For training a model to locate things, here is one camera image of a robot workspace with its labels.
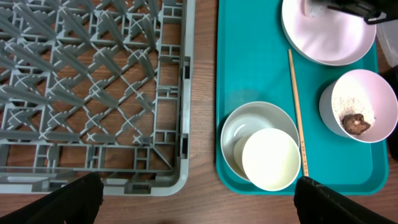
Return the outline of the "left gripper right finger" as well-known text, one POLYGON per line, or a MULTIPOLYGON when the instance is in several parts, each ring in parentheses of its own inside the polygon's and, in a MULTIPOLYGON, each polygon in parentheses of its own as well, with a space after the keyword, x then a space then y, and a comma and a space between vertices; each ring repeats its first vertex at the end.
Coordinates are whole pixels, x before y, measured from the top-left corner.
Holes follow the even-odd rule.
POLYGON ((396 224, 306 176, 296 183, 294 205, 301 224, 396 224))

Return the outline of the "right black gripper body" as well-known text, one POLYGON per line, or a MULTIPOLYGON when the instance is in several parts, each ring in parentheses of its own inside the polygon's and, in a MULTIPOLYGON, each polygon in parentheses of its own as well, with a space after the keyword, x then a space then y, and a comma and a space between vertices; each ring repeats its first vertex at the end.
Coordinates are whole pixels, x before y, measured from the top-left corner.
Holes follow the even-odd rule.
POLYGON ((366 24, 397 20, 397 0, 314 0, 310 5, 362 17, 366 24))

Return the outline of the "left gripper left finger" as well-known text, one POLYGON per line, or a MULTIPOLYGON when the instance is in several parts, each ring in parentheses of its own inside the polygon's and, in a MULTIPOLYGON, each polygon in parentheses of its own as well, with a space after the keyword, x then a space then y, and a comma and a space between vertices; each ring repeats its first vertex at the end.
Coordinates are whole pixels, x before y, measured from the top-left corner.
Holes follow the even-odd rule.
POLYGON ((1 223, 93 224, 103 203, 103 189, 99 174, 92 172, 1 217, 1 223))

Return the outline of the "white paper cup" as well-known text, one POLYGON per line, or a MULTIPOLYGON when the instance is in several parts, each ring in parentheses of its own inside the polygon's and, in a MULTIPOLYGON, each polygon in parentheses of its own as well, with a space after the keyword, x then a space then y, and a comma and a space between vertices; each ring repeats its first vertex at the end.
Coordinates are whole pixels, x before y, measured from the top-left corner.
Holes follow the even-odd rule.
POLYGON ((298 145, 286 132, 276 128, 251 135, 244 144, 241 158, 249 181, 271 192, 290 186, 301 167, 298 145))

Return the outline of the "pink bowl with rice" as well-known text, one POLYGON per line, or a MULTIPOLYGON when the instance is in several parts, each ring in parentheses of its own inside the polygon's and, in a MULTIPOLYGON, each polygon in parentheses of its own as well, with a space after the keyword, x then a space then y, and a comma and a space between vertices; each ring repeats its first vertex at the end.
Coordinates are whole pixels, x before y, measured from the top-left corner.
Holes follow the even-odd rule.
POLYGON ((389 137, 397 126, 397 97, 379 74, 356 69, 346 72, 321 94, 318 104, 322 121, 333 133, 364 143, 389 137), (342 124, 347 114, 360 113, 371 127, 361 135, 348 134, 342 124))

